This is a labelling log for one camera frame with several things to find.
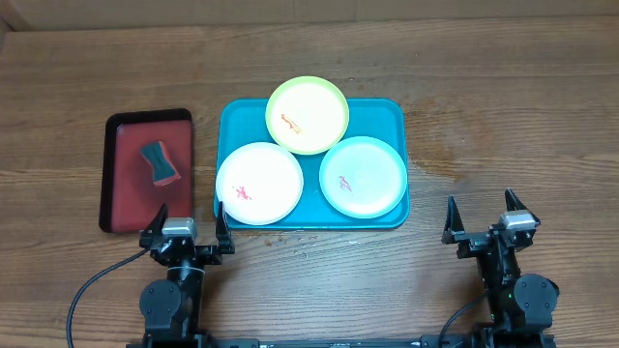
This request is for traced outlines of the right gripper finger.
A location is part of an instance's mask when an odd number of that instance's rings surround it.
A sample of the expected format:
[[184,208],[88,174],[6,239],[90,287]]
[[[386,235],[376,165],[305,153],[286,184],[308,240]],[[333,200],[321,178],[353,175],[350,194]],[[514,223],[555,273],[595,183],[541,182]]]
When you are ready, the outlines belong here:
[[515,192],[511,188],[507,188],[504,192],[506,208],[509,212],[527,210],[527,207],[519,200]]
[[444,242],[455,242],[460,235],[465,234],[465,228],[463,226],[455,198],[450,195],[448,198],[448,209],[446,222],[443,231]]

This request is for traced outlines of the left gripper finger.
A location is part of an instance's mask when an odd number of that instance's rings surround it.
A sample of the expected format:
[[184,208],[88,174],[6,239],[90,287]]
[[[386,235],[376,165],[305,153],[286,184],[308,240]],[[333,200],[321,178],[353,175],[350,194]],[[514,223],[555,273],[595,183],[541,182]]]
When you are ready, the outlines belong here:
[[162,228],[168,218],[168,208],[162,204],[153,220],[141,231],[142,237],[155,237],[162,233]]
[[225,211],[224,204],[222,201],[218,203],[216,237],[217,238],[228,238],[229,237],[229,227],[228,227],[227,218],[226,218],[226,211]]

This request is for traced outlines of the red green sponge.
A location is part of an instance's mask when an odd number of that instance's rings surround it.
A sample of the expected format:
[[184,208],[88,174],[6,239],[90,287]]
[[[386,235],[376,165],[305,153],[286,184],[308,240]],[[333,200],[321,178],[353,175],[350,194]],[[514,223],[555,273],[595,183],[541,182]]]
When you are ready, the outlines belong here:
[[173,164],[162,141],[158,140],[144,145],[140,149],[140,155],[151,168],[153,184],[155,186],[163,187],[181,178],[181,174]]

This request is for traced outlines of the white pink plate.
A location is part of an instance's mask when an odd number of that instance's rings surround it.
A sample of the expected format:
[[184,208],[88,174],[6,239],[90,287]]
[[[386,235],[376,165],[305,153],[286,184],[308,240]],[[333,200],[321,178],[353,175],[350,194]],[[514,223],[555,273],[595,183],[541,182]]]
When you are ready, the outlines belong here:
[[300,163],[287,150],[255,142],[233,151],[221,164],[216,195],[235,220],[263,226],[288,216],[301,199],[304,176]]

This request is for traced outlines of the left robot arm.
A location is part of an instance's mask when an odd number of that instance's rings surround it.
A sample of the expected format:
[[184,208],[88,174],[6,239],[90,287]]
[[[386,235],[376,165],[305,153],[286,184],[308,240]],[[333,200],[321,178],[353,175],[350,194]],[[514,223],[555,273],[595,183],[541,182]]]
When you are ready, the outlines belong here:
[[140,295],[139,308],[145,319],[142,347],[218,345],[210,333],[200,328],[200,313],[205,268],[221,264],[224,255],[235,252],[222,203],[215,234],[215,245],[198,245],[194,220],[170,217],[166,206],[161,206],[140,232],[139,245],[166,267],[166,277],[148,284]]

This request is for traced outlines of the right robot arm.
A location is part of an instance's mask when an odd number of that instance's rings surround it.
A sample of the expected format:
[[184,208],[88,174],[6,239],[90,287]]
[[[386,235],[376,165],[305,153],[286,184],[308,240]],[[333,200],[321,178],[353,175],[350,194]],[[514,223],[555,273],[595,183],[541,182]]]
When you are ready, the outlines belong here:
[[[465,230],[457,203],[448,198],[442,243],[457,246],[459,259],[477,260],[485,292],[454,313],[436,338],[439,347],[553,347],[545,330],[552,326],[552,313],[560,290],[552,280],[524,275],[516,254],[533,245],[541,225],[511,189],[505,190],[506,211],[486,232]],[[467,337],[447,338],[447,330],[469,308],[487,301],[491,321],[476,324]]]

